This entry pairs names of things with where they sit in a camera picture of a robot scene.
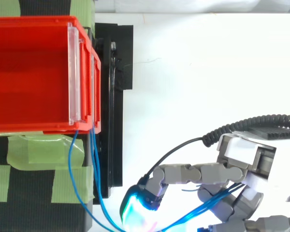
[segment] metal screw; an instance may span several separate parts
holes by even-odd
[[[115,42],[111,42],[111,51],[112,52],[116,51],[116,43]]]

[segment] blue light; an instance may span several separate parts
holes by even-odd
[[[129,198],[122,214],[122,224],[128,232],[153,232],[157,225],[156,211],[146,209],[136,195]]]

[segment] glowing fingertip sensor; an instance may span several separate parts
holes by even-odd
[[[156,211],[143,206],[141,194],[140,187],[134,185],[121,203],[120,217],[127,232],[153,232],[157,225]]]

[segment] black cable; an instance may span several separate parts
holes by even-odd
[[[232,124],[219,127],[216,130],[204,135],[202,141],[205,146],[210,147],[219,141],[221,135],[233,131],[246,131],[249,127],[276,126],[290,129],[290,115],[263,115],[241,120]]]
[[[211,145],[217,143],[220,137],[226,133],[232,133],[233,131],[246,131],[249,127],[266,127],[266,126],[276,126],[276,127],[284,127],[290,129],[290,115],[263,115],[258,117],[251,117],[248,119],[244,119],[232,124],[227,124],[223,127],[219,127],[216,130],[204,135],[202,138],[195,138],[188,140],[187,142],[182,143],[181,145],[175,147],[168,153],[166,153],[148,172],[145,174],[138,182],[138,184],[144,184],[149,179],[149,175],[154,171],[156,167],[158,167],[168,156],[172,153],[181,149],[182,147],[191,144],[193,142],[202,140],[203,144],[206,147],[210,147]]]
[[[184,147],[184,146],[186,146],[186,145],[188,145],[188,144],[191,144],[191,143],[193,143],[193,142],[200,141],[200,140],[202,140],[202,137],[188,140],[188,141],[182,143],[181,145],[178,145],[177,147],[173,148],[171,151],[169,151],[169,152],[166,153],[164,156],[162,156],[162,158],[159,159],[158,162],[155,163],[155,165],[152,166],[151,169],[149,169],[149,171],[147,172],[147,174],[146,174],[144,177],[149,176],[149,175],[154,171],[154,169],[155,169],[156,167],[158,167],[158,166],[159,166],[159,165],[160,165],[160,164],[161,164],[161,163],[162,163],[162,162],[163,162],[167,157],[169,157],[169,156],[170,156],[172,153],[174,153],[175,151],[181,149],[182,147]]]

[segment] robotic hand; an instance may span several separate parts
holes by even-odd
[[[157,210],[169,184],[201,184],[198,197],[205,203],[232,181],[246,186],[238,197],[227,195],[211,208],[223,223],[199,228],[199,232],[290,232],[290,218],[285,216],[248,220],[266,192],[279,192],[284,200],[290,201],[290,163],[284,165],[284,160],[290,160],[290,129],[235,130],[220,136],[217,150],[216,163],[160,165],[153,170],[152,178],[142,177],[123,200],[120,208],[123,224],[129,197],[135,193],[145,208]]]

